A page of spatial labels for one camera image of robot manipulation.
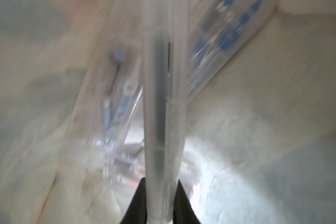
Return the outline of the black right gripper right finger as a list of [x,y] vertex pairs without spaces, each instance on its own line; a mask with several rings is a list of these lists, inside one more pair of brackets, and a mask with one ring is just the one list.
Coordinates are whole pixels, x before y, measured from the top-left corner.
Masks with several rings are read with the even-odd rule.
[[200,224],[180,180],[174,199],[173,224]]

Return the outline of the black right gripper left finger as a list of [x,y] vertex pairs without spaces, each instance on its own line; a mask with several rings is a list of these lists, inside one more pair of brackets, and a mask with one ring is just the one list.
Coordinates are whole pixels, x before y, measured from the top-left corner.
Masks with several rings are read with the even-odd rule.
[[147,224],[146,178],[142,178],[120,224]]

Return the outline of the beige canvas bag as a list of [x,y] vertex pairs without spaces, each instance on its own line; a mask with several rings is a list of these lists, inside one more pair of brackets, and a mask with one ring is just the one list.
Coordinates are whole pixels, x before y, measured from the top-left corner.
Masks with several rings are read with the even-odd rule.
[[[0,1],[0,224],[118,224],[95,92],[140,1]],[[277,9],[189,103],[203,224],[336,224],[336,15]]]

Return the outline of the clear case blue compass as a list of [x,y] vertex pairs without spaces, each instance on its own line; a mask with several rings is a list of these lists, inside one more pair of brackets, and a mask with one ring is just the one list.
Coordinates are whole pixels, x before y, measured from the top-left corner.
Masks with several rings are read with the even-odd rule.
[[102,155],[103,177],[125,182],[138,174],[122,149],[142,96],[141,55],[137,44],[114,36],[99,65],[86,145]]

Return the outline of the clear case white label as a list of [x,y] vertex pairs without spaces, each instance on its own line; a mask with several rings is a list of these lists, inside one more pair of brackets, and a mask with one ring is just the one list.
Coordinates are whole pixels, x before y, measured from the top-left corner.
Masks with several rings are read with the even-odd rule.
[[189,2],[144,1],[142,11],[147,222],[170,224],[185,142]]

